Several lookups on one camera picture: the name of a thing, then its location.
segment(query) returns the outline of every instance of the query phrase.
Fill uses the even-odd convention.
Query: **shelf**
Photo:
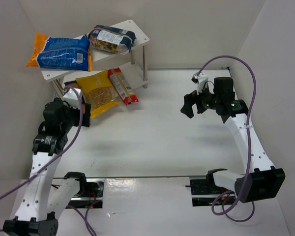
[[[134,45],[132,47],[132,50],[135,50],[136,48],[145,46],[149,42],[149,38],[143,33],[143,31],[132,20],[127,20],[127,21],[118,23],[116,25],[113,25],[112,27],[130,30],[136,34],[137,38],[134,41]],[[111,59],[111,58],[116,57],[118,55],[118,54],[104,52],[104,51],[95,49],[93,47],[91,47],[91,51],[92,51],[93,64],[95,64],[96,62],[99,62],[99,61]],[[44,79],[47,82],[50,82],[50,81],[53,81],[56,79],[60,79],[64,76],[67,76],[72,73],[77,73],[77,71],[75,71],[75,70],[57,70],[57,69],[42,69],[41,72],[43,74]]]
[[[122,71],[125,78],[127,79],[132,89],[136,89],[147,83],[147,81],[143,81],[143,77],[142,77],[143,72],[137,64],[132,65],[130,62],[128,62],[126,64],[119,66],[119,68]],[[76,78],[94,75],[100,71],[101,70],[92,71],[92,72],[75,71],[72,74],[65,76],[63,81],[64,82],[73,81]]]

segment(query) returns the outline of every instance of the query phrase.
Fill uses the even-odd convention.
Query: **shelf leg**
[[[51,84],[52,86],[54,87],[54,90],[55,90],[55,94],[54,94],[54,98],[56,96],[62,98],[63,96],[63,88],[62,88],[62,85],[59,81],[63,81],[63,78],[60,78],[59,80],[53,80],[51,81]]]
[[[148,80],[148,60],[147,60],[147,49],[146,46],[143,46],[143,81]],[[143,87],[146,89],[148,87],[148,84],[143,85]]]
[[[130,58],[131,58],[131,64],[134,65],[136,62],[134,60],[134,52],[133,52],[133,50],[131,50],[131,52],[130,52]]]

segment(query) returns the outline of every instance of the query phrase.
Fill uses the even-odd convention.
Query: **snack bag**
[[[123,73],[119,67],[108,70],[108,76],[110,81],[113,83],[119,97],[126,106],[133,102],[139,102],[137,96],[132,91],[132,88],[130,87],[126,78],[123,76]]]
[[[97,49],[110,53],[126,54],[130,52],[136,35],[129,30],[97,25],[88,34],[88,39],[91,45]]]
[[[88,37],[84,35],[81,39],[51,38],[36,33],[34,52],[26,66],[92,71]]]
[[[107,70],[77,78],[76,81],[82,89],[86,102],[91,105],[91,118],[95,118],[113,106],[120,105],[115,101],[114,87],[107,76]]]

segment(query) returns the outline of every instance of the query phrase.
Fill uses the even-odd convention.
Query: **red package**
[[[126,106],[139,101],[119,67],[108,70],[108,77]]]

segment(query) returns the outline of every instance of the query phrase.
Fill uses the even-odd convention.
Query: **white wall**
[[[150,68],[199,68],[236,55],[265,0],[20,0],[36,31],[76,37],[134,20],[151,39]],[[218,60],[211,68],[229,66]]]
[[[25,178],[42,111],[53,89],[25,64],[35,30],[17,0],[0,0],[0,179]]]
[[[253,122],[269,157],[286,173],[278,199],[295,236],[295,0],[266,0],[238,56],[257,77]],[[246,69],[236,63],[231,73],[238,96],[250,100]]]

